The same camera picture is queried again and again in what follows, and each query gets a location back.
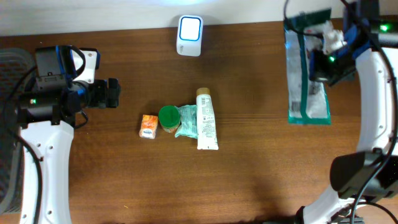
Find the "green 3M gloves package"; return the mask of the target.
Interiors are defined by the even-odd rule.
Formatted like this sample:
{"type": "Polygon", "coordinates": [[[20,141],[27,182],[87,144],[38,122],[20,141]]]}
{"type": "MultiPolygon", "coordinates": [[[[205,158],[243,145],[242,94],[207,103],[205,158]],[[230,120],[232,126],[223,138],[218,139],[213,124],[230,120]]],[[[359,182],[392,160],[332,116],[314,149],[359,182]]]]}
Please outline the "green 3M gloves package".
{"type": "Polygon", "coordinates": [[[323,41],[292,31],[284,22],[284,44],[289,92],[290,124],[330,125],[330,107],[324,85],[309,79],[310,52],[323,41]]]}

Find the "orange tissue packet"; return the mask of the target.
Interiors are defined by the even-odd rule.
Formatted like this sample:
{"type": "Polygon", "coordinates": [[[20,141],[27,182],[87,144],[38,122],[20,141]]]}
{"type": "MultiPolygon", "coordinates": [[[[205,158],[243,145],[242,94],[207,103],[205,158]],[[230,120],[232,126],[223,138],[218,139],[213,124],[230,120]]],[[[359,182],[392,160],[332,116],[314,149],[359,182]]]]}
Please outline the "orange tissue packet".
{"type": "Polygon", "coordinates": [[[146,139],[155,139],[159,119],[154,115],[144,114],[142,116],[139,136],[146,139]]]}

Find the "green-lid jar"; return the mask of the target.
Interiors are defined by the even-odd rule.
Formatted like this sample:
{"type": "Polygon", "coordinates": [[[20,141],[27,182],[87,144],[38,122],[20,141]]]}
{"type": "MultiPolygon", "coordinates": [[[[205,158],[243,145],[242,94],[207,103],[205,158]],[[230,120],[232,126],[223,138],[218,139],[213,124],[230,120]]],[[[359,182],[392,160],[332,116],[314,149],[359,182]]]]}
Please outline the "green-lid jar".
{"type": "Polygon", "coordinates": [[[181,115],[176,106],[167,105],[159,111],[159,122],[167,133],[175,132],[181,123],[181,115]]]}

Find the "mint green plastic packet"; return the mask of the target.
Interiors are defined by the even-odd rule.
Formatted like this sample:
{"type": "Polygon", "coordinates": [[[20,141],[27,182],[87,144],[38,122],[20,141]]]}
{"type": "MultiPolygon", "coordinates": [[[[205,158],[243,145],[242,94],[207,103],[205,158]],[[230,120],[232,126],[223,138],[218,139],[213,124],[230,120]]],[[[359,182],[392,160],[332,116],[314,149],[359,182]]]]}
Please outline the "mint green plastic packet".
{"type": "Polygon", "coordinates": [[[196,139],[197,133],[197,106],[196,105],[184,105],[177,108],[180,116],[181,123],[177,128],[175,137],[186,136],[189,138],[196,139]]]}

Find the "white tube tan cap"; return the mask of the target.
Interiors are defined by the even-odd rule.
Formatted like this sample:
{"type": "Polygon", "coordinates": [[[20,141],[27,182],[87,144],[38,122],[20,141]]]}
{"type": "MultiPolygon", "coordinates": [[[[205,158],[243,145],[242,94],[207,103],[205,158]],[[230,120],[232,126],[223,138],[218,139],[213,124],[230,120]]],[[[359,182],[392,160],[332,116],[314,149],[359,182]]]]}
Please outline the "white tube tan cap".
{"type": "Polygon", "coordinates": [[[198,150],[218,150],[215,112],[209,88],[197,89],[198,150]]]}

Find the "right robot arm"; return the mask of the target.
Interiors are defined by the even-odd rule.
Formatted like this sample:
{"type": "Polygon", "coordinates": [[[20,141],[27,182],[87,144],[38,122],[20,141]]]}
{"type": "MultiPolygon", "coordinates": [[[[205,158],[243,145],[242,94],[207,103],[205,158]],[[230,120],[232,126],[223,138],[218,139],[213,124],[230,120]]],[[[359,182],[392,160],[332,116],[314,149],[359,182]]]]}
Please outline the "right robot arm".
{"type": "Polygon", "coordinates": [[[329,124],[326,86],[354,75],[361,89],[356,152],[336,157],[330,184],[284,223],[362,223],[356,209],[397,194],[397,22],[378,1],[346,3],[343,29],[330,10],[284,18],[289,122],[329,124]]]}

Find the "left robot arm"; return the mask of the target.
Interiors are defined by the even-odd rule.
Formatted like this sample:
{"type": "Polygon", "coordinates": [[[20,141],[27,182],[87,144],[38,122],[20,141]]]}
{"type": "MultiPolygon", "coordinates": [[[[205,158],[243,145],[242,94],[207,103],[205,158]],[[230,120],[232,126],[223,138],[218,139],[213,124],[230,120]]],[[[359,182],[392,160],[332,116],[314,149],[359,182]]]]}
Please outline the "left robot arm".
{"type": "Polygon", "coordinates": [[[117,108],[117,79],[98,80],[97,49],[56,45],[36,49],[35,82],[18,97],[16,135],[24,179],[21,223],[71,223],[68,169],[76,115],[117,108]]]}

